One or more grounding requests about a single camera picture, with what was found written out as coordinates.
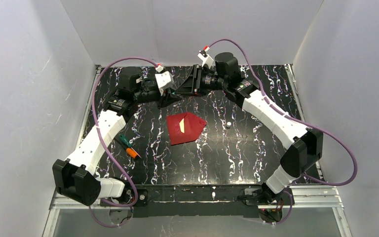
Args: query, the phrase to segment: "black marble table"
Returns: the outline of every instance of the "black marble table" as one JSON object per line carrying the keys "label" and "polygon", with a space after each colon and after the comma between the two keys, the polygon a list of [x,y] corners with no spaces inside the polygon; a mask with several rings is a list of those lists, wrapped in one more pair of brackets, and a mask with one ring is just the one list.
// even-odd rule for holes
{"label": "black marble table", "polygon": [[[191,66],[166,67],[175,79],[175,87],[191,73]],[[247,66],[241,66],[252,77]],[[278,106],[300,119],[288,76],[283,65],[253,66],[262,80],[265,92]],[[118,86],[121,68],[112,68],[98,85],[96,101],[100,112],[103,103]],[[143,77],[154,77],[153,67],[142,67]],[[171,146],[166,116],[192,112],[207,125],[194,142]],[[83,137],[94,120],[89,112]],[[120,132],[142,156],[132,160],[116,142],[109,147],[114,157],[140,185],[236,185],[261,184],[279,166],[284,148],[278,138],[251,114],[229,101],[223,92],[213,91],[204,97],[184,97],[167,108],[158,109],[156,102],[139,105],[137,113]],[[307,172],[318,178],[317,168]],[[96,170],[97,177],[124,175],[105,154]],[[310,183],[301,178],[298,183]]]}

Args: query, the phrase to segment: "white wall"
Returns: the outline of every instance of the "white wall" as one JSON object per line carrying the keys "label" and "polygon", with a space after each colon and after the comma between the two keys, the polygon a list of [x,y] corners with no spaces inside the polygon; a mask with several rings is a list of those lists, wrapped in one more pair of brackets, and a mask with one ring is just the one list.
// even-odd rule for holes
{"label": "white wall", "polygon": [[0,0],[0,236],[41,236],[94,74],[59,0]]}
{"label": "white wall", "polygon": [[[379,236],[379,2],[324,1],[294,60],[307,121],[334,132],[354,150],[358,176],[339,187],[354,236]],[[352,164],[325,139],[329,181],[344,181]]]}
{"label": "white wall", "polygon": [[[237,41],[254,64],[285,64],[293,62],[322,0],[62,3],[96,64],[143,56],[165,65],[192,65],[199,63],[200,49],[221,38]],[[244,62],[228,42],[215,46],[212,55],[222,51],[232,51]]]}

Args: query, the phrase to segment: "red cloth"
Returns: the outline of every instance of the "red cloth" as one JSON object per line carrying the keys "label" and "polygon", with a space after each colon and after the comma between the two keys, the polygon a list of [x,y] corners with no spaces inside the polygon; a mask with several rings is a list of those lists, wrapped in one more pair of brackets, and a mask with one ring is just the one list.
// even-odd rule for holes
{"label": "red cloth", "polygon": [[[184,119],[184,133],[181,132],[179,126],[182,119]],[[166,116],[166,124],[168,125],[171,145],[176,145],[197,140],[207,122],[197,115],[182,113]]]}

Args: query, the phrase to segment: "metal frame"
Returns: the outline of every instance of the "metal frame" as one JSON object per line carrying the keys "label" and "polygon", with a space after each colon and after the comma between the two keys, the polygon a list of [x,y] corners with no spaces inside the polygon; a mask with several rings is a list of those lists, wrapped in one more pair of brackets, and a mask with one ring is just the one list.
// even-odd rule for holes
{"label": "metal frame", "polygon": [[[304,120],[303,110],[300,105],[300,100],[297,93],[296,80],[294,78],[292,65],[286,64],[285,69],[287,71],[287,75],[289,78],[290,85],[294,92],[294,98],[299,108],[300,117]],[[95,80],[98,78],[101,73],[101,66],[98,66],[96,70]],[[88,105],[85,110],[85,114],[83,117],[82,125],[80,128],[79,137],[77,140],[77,145],[82,141],[82,134],[85,130],[86,119],[88,117],[89,108],[91,101],[91,93],[88,99]],[[322,172],[320,170],[320,164],[317,162],[316,166],[319,171],[319,175],[322,177]],[[332,208],[334,212],[334,216],[336,218],[336,222],[338,224],[338,228],[342,237],[351,237],[351,232],[348,226],[348,223],[345,218],[345,214],[343,212],[343,203],[341,197],[339,196],[338,190],[336,187],[327,186],[327,185],[292,185],[291,189],[293,191],[293,196],[296,204],[293,208],[316,208],[316,207],[326,207]],[[53,196],[50,212],[47,218],[47,222],[43,231],[44,237],[52,237],[54,235],[54,231],[56,228],[57,220],[59,218],[59,212],[61,209],[87,209],[87,206],[82,205],[74,200],[71,200],[65,196],[59,195],[55,192]],[[92,205],[93,209],[128,209],[126,207],[106,207],[100,206],[98,203],[94,203]],[[269,205],[260,205],[258,206],[260,209],[274,208]]]}

